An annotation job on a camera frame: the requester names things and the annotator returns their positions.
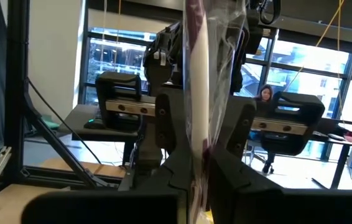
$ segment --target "woman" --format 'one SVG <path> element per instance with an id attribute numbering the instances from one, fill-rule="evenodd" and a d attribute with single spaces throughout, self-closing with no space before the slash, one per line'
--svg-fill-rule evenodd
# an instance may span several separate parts
<path id="1" fill-rule="evenodd" d="M 261 91 L 257 96 L 254 97 L 256 101 L 261 101 L 261 102 L 270 102 L 273 97 L 273 89 L 271 88 L 270 85 L 266 84 L 262 86 Z M 264 167 L 262 169 L 262 172 L 267 174 L 269 173 L 269 168 L 271 164 L 274 162 L 274 158 L 276 157 L 276 154 L 268 152 L 267 153 L 267 160 L 264 163 Z"/>

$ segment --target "floor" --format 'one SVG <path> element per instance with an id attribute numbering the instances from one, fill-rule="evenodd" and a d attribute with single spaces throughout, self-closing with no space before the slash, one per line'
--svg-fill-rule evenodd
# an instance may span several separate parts
<path id="1" fill-rule="evenodd" d="M 72 141 L 71 136 L 60 137 L 73 155 L 82 162 L 96 162 L 95 158 L 80 141 Z M 121 165 L 123 156 L 123 142 L 85 142 L 103 164 Z M 47 159 L 60 157 L 53 147 L 40 137 L 27 138 L 24 143 L 24 164 L 39 166 Z M 263 163 L 257 159 L 252 162 L 252 168 L 261 171 Z M 320 162 L 294 157 L 277 156 L 274 162 L 274 173 L 267 178 L 287 188 L 320 189 L 312 181 L 312 177 L 325 181 L 332 181 L 336 169 L 334 162 Z M 346 167 L 340 184 L 340 189 L 352 189 L 352 171 Z"/>

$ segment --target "plastic bag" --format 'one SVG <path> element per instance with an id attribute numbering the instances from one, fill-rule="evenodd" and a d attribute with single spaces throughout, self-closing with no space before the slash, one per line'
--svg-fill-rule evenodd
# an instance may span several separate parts
<path id="1" fill-rule="evenodd" d="M 245 0 L 185 0 L 183 86 L 195 175 L 190 222 L 206 205 L 210 147 L 226 111 L 234 52 L 246 18 Z"/>

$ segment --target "woman's hair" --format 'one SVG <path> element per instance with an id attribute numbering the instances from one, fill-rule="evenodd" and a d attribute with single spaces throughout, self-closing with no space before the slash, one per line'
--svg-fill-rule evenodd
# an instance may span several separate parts
<path id="1" fill-rule="evenodd" d="M 262 100 L 262 92 L 263 92 L 263 90 L 265 90 L 265 89 L 268 89 L 268 90 L 270 91 L 270 98 L 269 98 L 268 101 L 271 101 L 271 99 L 272 99 L 272 97 L 273 97 L 273 88 L 271 88 L 271 86 L 270 86 L 269 84 L 266 84 L 266 85 L 262 86 L 262 88 L 261 88 L 259 94 L 256 95 L 256 96 L 254 96 L 254 99 L 256 99 L 256 100 Z"/>

